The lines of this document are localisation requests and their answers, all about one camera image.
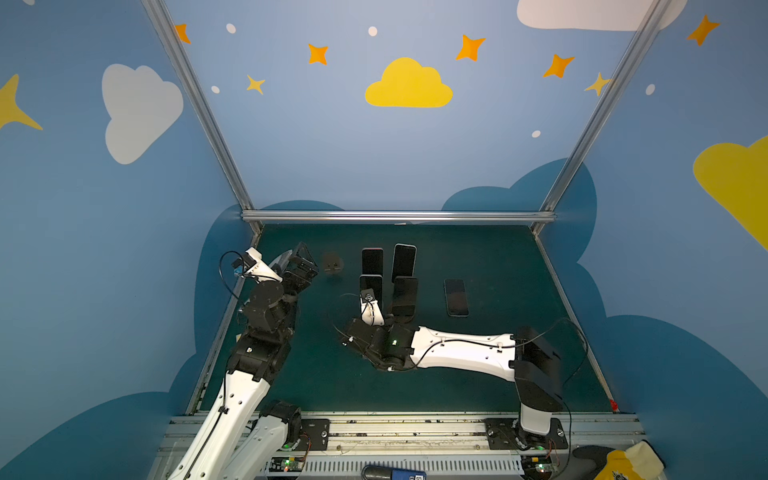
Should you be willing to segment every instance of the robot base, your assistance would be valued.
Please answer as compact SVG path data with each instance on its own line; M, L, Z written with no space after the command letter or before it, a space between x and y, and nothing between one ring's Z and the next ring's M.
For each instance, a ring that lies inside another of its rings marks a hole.
M526 432L520 427L519 419L485 419L485 434L488 436L488 447L491 450L528 450L542 447L549 450L565 450L568 440L565 430L558 419L551 419L549 433L536 435Z

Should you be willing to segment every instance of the phone screen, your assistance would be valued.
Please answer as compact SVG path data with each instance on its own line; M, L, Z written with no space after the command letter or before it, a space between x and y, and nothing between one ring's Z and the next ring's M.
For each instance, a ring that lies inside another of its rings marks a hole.
M383 275L384 274L384 249L381 249L381 248L362 249L362 274L363 275Z
M468 316L469 305L464 290L464 280L445 281L445 305L449 316Z
M395 257L392 261L392 283L398 276L413 276L416 263L416 247L398 243L395 245Z
M416 314L416 295L418 292L419 279L412 276L398 276L395 278L392 305L389 309L396 319L397 317L407 317L406 321L410 321L413 318Z
M381 275L361 275L360 276L360 291L373 290L373 296L379 302L379 308L382 305L382 291L384 290L384 279Z

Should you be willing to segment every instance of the white cloud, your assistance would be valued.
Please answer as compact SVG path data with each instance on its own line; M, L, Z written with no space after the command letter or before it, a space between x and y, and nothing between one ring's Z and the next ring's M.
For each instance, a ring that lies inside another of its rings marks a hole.
M688 0L672 0L661 27L683 11ZM518 19L532 28L634 31L653 0L520 0Z
M107 67L101 79L107 125L107 149L119 163L136 161L179 118L184 109L181 90L147 66Z

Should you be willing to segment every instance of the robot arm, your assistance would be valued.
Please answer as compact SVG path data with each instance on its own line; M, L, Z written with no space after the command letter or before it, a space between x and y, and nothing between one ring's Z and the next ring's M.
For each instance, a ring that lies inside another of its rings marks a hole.
M277 403L262 412L232 457L250 416L285 363L296 329L296 299L317 275L317 265L300 243L269 266L251 248L233 267L257 282L240 308L248 327L227 363L214 406L170 476L172 480L219 480L223 473L228 478L238 474L242 474L239 478L253 478L279 447L295 442L300 433L300 410Z
M365 320L353 319L341 341L379 370L442 366L515 382L521 402L516 425L521 449L548 435L552 413L562 411L560 356L531 327L521 327L516 335L478 336L402 323L369 325Z

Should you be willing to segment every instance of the green table surface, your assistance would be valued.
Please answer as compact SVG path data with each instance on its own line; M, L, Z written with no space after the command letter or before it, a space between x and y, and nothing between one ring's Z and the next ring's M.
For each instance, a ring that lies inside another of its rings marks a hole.
M392 254L396 243L416 245L414 275L419 278L416 325L453 333L515 333L529 325L544 332L567 316L554 282L527 227L446 225L267 225L258 249L266 261L307 244L320 265L323 253L336 252L340 274L322 271L300 294L300 313L291 352L274 380L267 402L281 399L304 411L514 412L519 399L513 382L479 372L441 367L379 372L342 346L333 325L342 329L359 304L360 250L384 249L384 304L392 298ZM465 282L469 316L445 311L443 280ZM241 298L252 288L247 282ZM235 336L244 318L230 321L221 353L204 394L203 410L213 405ZM566 322L546 335L562 357L561 378L576 370L584 349ZM611 406L590 363L564 388L571 411L610 412Z

